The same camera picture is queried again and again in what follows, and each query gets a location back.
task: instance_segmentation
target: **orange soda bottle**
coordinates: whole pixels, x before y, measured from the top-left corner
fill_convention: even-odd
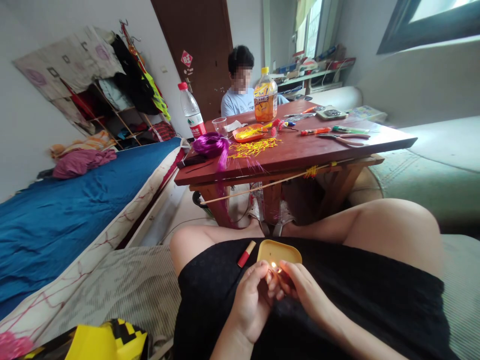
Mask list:
[[[272,121],[277,116],[277,83],[269,76],[269,68],[261,68],[261,78],[253,92],[255,118],[258,123]]]

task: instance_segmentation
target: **thigh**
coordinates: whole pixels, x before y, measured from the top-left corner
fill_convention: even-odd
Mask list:
[[[193,258],[216,244],[216,242],[203,231],[203,228],[204,226],[187,226],[173,234],[170,242],[170,255],[177,277],[185,265]]]
[[[360,205],[343,244],[377,253],[426,271],[443,272],[443,246],[437,221],[422,206],[399,199]]]

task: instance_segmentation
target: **sofa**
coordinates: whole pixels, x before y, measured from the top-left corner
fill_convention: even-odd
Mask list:
[[[343,111],[369,105],[388,114],[384,125],[418,137],[409,149],[380,153],[384,162],[362,171],[348,200],[405,199],[435,216],[450,346],[461,359],[480,359],[479,56],[479,36],[414,48],[383,59],[356,86],[310,94]]]

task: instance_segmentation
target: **yellow black bag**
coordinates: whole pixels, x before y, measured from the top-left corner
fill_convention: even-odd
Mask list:
[[[101,326],[78,325],[18,360],[147,360],[146,331],[123,319]]]

